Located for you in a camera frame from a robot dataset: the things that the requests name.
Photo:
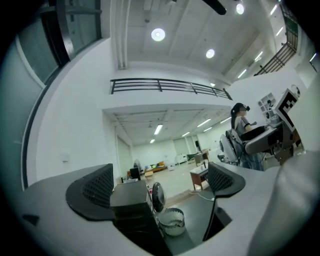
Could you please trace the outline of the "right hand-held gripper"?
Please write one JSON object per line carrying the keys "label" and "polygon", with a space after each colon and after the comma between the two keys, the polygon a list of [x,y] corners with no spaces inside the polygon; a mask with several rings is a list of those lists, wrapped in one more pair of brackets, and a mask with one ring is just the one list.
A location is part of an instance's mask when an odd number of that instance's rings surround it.
{"label": "right hand-held gripper", "polygon": [[289,117],[289,111],[297,101],[295,94],[287,88],[274,108],[280,125],[259,126],[240,136],[245,141],[247,154],[271,152],[277,160],[288,160],[294,155],[294,145],[299,144],[300,136]]}

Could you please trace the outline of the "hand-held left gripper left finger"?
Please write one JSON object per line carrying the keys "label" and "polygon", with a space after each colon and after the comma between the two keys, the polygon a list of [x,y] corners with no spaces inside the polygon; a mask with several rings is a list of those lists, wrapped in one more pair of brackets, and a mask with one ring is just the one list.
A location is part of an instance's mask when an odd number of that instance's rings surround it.
{"label": "hand-held left gripper left finger", "polygon": [[114,189],[111,163],[75,180],[67,188],[65,199],[68,206],[88,221],[114,221],[111,195]]}

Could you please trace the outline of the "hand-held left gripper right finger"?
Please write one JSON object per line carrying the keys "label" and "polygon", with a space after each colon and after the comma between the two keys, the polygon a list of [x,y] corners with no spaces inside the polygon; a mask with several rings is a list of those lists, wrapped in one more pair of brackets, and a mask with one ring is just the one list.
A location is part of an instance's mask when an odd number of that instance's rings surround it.
{"label": "hand-held left gripper right finger", "polygon": [[214,162],[208,163],[206,180],[215,198],[229,198],[246,185],[245,179]]}

